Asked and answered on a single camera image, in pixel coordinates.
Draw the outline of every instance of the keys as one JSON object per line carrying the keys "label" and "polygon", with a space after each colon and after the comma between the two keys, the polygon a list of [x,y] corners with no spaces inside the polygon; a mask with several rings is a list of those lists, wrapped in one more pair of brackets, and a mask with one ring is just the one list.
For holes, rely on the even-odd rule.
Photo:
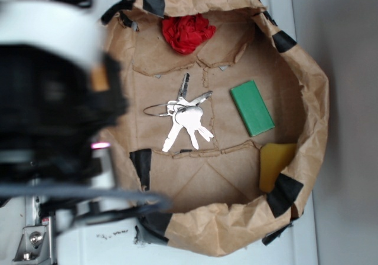
{"label": "keys", "polygon": [[197,130],[199,134],[206,140],[210,141],[214,135],[208,131],[201,124],[201,117],[203,115],[203,109],[199,107],[204,101],[206,101],[212,91],[208,91],[201,96],[195,98],[193,101],[186,101],[185,97],[188,89],[189,74],[184,76],[183,83],[181,84],[180,90],[178,92],[177,100],[169,101],[167,103],[167,113],[172,116],[172,128],[164,142],[163,151],[168,152],[173,143],[175,142],[180,130],[185,127],[193,147],[198,150],[199,145],[197,138],[195,137],[195,131]]}
{"label": "keys", "polygon": [[210,141],[214,135],[208,131],[201,124],[201,117],[203,115],[203,110],[198,106],[188,106],[186,108],[179,109],[175,115],[175,121],[181,126],[185,127],[193,147],[199,149],[197,138],[195,138],[195,131],[197,130],[199,134],[206,140]]}

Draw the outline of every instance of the gray cable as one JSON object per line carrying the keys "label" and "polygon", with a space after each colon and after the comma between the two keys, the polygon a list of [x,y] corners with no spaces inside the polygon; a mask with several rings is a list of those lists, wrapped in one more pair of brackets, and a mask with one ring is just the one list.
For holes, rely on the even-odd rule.
{"label": "gray cable", "polygon": [[47,196],[52,198],[82,198],[93,199],[97,197],[119,198],[136,201],[139,204],[152,202],[156,211],[167,210],[171,207],[169,199],[153,192],[124,191],[121,189],[89,188],[72,184],[47,184],[36,186],[26,184],[7,183],[0,184],[0,197],[19,196]]}

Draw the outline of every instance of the metal bracket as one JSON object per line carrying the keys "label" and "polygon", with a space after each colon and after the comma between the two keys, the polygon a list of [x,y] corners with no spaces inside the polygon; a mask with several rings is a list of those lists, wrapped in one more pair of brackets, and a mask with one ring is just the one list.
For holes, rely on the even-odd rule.
{"label": "metal bracket", "polygon": [[43,225],[25,227],[12,265],[57,264],[53,237],[53,219],[43,219]]}

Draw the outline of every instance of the white wall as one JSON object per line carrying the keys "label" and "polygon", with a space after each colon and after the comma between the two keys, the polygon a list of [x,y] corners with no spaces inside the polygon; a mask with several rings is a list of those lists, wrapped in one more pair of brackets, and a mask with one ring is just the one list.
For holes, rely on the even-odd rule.
{"label": "white wall", "polygon": [[314,189],[320,265],[378,264],[378,0],[293,0],[328,74],[330,134]]}

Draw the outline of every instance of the screw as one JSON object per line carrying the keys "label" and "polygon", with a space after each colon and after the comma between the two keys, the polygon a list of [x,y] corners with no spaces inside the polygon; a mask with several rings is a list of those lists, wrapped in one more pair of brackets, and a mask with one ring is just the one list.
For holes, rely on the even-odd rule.
{"label": "screw", "polygon": [[24,260],[31,260],[31,253],[24,253]]}
{"label": "screw", "polygon": [[29,236],[29,240],[32,245],[39,246],[42,243],[43,236],[38,231],[35,231]]}

